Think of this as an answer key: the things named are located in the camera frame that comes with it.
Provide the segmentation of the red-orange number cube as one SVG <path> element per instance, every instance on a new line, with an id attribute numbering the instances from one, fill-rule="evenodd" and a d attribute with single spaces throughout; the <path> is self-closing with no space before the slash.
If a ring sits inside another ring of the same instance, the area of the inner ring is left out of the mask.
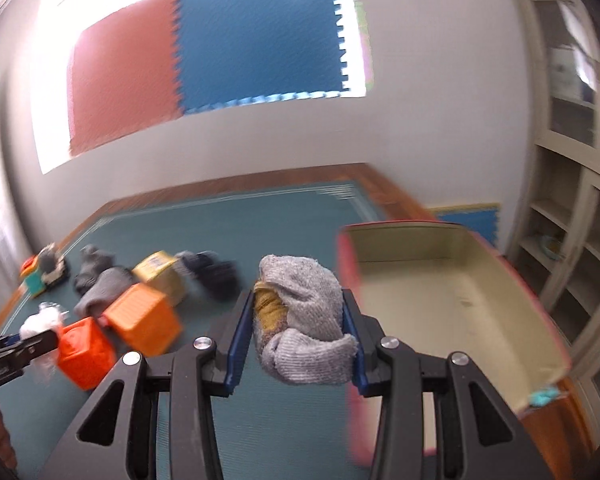
<path id="1" fill-rule="evenodd" d="M 94 318 L 62 329 L 57 366 L 80 389 L 95 389 L 114 367 L 116 352 Z"/>

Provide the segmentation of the teal binder clip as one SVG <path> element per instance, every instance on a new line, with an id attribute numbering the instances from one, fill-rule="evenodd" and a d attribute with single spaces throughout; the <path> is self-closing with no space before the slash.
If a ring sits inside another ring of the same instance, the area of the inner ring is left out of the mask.
<path id="1" fill-rule="evenodd" d="M 562 390 L 557 386 L 548 386 L 541 390 L 531 393 L 529 396 L 529 405 L 532 408 L 542 408 L 562 397 Z"/>

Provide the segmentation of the pink tin box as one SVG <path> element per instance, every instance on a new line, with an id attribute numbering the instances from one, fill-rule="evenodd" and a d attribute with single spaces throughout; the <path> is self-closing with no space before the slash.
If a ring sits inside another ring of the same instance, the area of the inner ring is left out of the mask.
<path id="1" fill-rule="evenodd" d="M 571 368 L 562 337 L 517 272 L 479 235 L 440 221 L 346 226 L 340 284 L 385 334 L 419 353 L 466 353 L 516 414 Z"/>

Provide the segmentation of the black knitted sock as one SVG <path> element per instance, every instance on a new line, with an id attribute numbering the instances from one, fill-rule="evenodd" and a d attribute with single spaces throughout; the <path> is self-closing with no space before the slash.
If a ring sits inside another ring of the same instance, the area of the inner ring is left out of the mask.
<path id="1" fill-rule="evenodd" d="M 215 252 L 178 252 L 174 268 L 215 301 L 234 300 L 242 289 L 235 263 L 222 260 Z"/>

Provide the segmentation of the yellow medicine box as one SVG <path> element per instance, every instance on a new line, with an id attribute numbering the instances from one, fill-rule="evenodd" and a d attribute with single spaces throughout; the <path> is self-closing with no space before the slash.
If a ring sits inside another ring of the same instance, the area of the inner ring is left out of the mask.
<path id="1" fill-rule="evenodd" d="M 186 296 L 181 274 L 175 269 L 176 258 L 163 250 L 147 256 L 132 269 L 135 277 L 147 286 L 165 294 L 173 307 Z"/>

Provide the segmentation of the blue foam wall mat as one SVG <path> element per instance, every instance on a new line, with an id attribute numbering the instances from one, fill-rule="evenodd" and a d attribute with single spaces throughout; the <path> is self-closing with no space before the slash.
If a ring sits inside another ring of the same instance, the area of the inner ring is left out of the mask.
<path id="1" fill-rule="evenodd" d="M 187 114 L 343 92 L 337 0 L 176 0 L 176 15 Z"/>

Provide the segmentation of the white black toy truck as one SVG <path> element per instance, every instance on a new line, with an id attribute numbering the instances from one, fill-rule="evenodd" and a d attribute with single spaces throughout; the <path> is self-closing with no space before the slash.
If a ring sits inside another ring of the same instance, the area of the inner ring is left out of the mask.
<path id="1" fill-rule="evenodd" d="M 47 288 L 54 287 L 69 277 L 68 263 L 55 243 L 48 244 L 38 253 L 38 270 Z"/>

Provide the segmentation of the red foam wall mat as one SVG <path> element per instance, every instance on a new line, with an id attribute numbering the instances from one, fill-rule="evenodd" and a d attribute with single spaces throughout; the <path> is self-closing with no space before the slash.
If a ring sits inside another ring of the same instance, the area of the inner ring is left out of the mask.
<path id="1" fill-rule="evenodd" d="M 180 0 L 142 0 L 82 32 L 67 73 L 73 156 L 184 114 L 179 10 Z"/>

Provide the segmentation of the yellow-orange toy cube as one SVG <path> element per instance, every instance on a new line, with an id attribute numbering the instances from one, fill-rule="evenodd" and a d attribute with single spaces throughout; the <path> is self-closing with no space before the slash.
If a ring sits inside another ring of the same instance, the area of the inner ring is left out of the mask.
<path id="1" fill-rule="evenodd" d="M 143 283 L 128 288 L 102 316 L 129 347 L 144 356 L 160 356 L 183 330 L 169 298 Z"/>

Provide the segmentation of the grey yellow sock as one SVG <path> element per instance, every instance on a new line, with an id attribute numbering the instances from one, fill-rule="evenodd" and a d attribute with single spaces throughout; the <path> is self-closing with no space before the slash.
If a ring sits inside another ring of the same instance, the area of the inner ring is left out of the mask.
<path id="1" fill-rule="evenodd" d="M 331 270 L 308 257 L 267 255 L 253 285 L 254 348 L 288 385 L 341 385 L 358 351 L 343 331 L 343 294 Z"/>

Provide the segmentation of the blue floor foam mat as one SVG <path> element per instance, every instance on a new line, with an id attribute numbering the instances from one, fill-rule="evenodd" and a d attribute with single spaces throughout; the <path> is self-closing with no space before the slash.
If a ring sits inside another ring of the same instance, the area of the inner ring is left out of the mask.
<path id="1" fill-rule="evenodd" d="M 439 206 L 429 209 L 434 218 L 460 224 L 479 234 L 489 244 L 498 246 L 498 227 L 500 226 L 499 203 L 478 203 Z"/>

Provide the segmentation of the dark grey sock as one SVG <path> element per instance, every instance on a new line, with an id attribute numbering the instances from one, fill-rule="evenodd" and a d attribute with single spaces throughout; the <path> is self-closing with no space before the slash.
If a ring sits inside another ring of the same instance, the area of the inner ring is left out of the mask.
<path id="1" fill-rule="evenodd" d="M 99 275 L 114 265 L 114 254 L 89 244 L 81 249 L 81 266 L 73 280 L 73 288 L 84 296 L 97 282 Z"/>

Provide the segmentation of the light grey knit glove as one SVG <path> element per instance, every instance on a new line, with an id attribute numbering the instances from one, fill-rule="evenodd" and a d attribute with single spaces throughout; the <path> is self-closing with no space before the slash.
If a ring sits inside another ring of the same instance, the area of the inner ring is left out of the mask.
<path id="1" fill-rule="evenodd" d="M 99 318 L 134 284 L 135 278 L 129 269 L 112 266 L 99 274 L 95 284 L 78 301 L 73 311 L 78 318 Z"/>

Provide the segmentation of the teal orange toy block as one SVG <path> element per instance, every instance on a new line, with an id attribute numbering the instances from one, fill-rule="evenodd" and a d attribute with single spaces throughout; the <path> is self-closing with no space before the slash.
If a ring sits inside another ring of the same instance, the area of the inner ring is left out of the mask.
<path id="1" fill-rule="evenodd" d="M 46 291 L 46 284 L 42 278 L 37 256 L 31 256 L 23 261 L 20 266 L 20 280 L 32 297 L 40 296 Z"/>

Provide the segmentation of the beige glass door cabinet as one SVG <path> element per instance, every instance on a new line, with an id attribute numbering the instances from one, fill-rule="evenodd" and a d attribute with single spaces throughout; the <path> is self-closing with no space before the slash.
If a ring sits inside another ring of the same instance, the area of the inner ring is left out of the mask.
<path id="1" fill-rule="evenodd" d="M 600 444 L 600 40 L 581 0 L 516 0 L 532 94 L 507 257 L 550 316 Z"/>

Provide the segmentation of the white fluffy ball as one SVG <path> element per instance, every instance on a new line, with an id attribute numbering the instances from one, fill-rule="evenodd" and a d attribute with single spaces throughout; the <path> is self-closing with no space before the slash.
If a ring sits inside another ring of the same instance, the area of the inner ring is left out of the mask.
<path id="1" fill-rule="evenodd" d="M 62 310 L 59 304 L 42 302 L 38 305 L 38 313 L 28 316 L 22 323 L 19 330 L 20 339 L 29 339 L 46 332 L 46 330 L 52 330 L 57 337 L 60 337 L 66 316 L 67 312 Z M 45 352 L 30 362 L 29 367 L 38 382 L 50 381 L 55 374 L 57 358 L 58 350 L 55 346 L 49 352 Z"/>

